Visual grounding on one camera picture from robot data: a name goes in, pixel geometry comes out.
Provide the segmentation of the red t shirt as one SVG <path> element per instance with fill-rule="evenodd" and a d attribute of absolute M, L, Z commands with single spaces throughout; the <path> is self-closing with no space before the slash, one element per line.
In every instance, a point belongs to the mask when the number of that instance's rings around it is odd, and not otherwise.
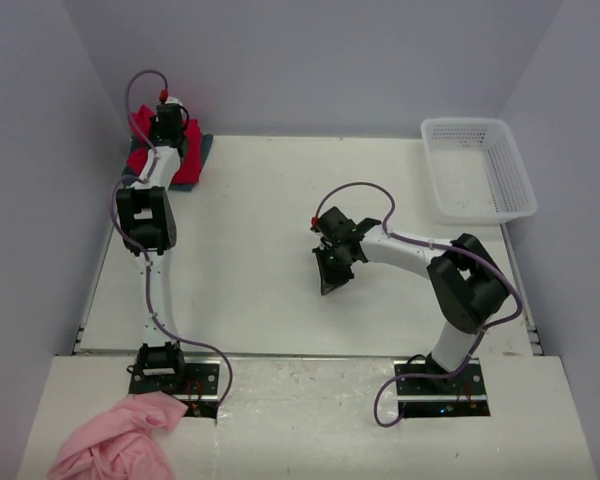
<path fill-rule="evenodd" d="M 182 117 L 182 133 L 180 143 L 169 143 L 164 135 L 161 137 L 155 132 L 156 112 L 147 105 L 142 105 L 136 112 L 131 113 L 135 124 L 130 124 L 132 129 L 131 146 L 127 156 L 123 173 L 126 175 L 140 176 L 147 160 L 149 159 L 149 145 L 143 136 L 149 138 L 156 147 L 169 146 L 178 151 L 180 166 L 175 172 L 170 190 L 191 191 L 200 180 L 200 176 L 213 143 L 213 136 L 204 135 L 197 119 L 191 119 L 187 109 L 177 100 L 169 99 L 167 105 L 177 105 Z"/>

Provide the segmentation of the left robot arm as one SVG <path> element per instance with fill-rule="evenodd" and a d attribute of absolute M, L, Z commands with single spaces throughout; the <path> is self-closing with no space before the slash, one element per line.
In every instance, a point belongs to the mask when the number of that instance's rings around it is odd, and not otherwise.
<path fill-rule="evenodd" d="M 121 178 L 112 200 L 112 220 L 135 257 L 143 285 L 146 319 L 132 367 L 132 391 L 174 389 L 184 382 L 186 362 L 175 327 L 170 292 L 171 253 L 177 227 L 168 189 L 186 159 L 189 116 L 181 102 L 164 96 L 146 117 L 130 117 L 147 146 L 144 164 Z"/>

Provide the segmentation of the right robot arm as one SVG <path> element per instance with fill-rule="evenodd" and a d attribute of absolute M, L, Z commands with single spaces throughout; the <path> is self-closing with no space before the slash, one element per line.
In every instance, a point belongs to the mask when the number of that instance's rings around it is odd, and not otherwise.
<path fill-rule="evenodd" d="M 311 230 L 320 237 L 313 254 L 323 296 L 353 280 L 357 262 L 393 266 L 430 282 L 445 325 L 425 357 L 424 370 L 407 377 L 446 382 L 458 375 L 487 321 L 513 295 L 508 280 L 473 235 L 446 242 L 408 238 L 377 219 L 356 223 L 336 207 L 314 217 Z"/>

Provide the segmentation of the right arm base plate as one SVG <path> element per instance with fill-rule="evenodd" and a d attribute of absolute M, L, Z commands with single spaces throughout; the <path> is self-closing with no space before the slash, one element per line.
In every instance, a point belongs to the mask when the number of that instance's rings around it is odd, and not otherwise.
<path fill-rule="evenodd" d="M 471 361 L 458 376 L 442 382 L 400 379 L 396 392 L 402 419 L 488 417 L 491 414 L 478 361 Z"/>

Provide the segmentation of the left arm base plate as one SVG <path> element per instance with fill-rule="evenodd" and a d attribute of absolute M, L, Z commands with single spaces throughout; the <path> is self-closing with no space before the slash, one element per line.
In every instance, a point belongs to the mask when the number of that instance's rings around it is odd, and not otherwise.
<path fill-rule="evenodd" d="M 217 419 L 220 364 L 190 362 L 182 373 L 143 376 L 141 368 L 129 365 L 128 393 L 132 395 L 163 392 L 186 406 L 185 417 Z"/>

